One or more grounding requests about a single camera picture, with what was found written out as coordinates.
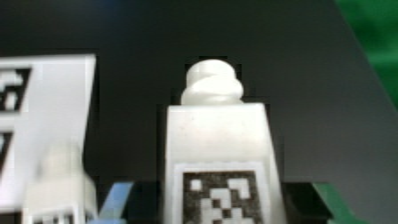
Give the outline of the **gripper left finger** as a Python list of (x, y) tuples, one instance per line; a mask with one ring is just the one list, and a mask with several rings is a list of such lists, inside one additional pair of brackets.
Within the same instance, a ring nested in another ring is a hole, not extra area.
[(122, 212), (127, 203), (131, 188), (131, 182), (116, 182), (111, 185), (93, 224), (125, 224)]

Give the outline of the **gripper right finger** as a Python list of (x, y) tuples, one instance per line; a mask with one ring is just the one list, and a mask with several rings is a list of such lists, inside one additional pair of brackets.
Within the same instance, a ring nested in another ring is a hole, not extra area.
[(287, 224), (362, 224), (333, 186), (324, 182), (284, 182)]

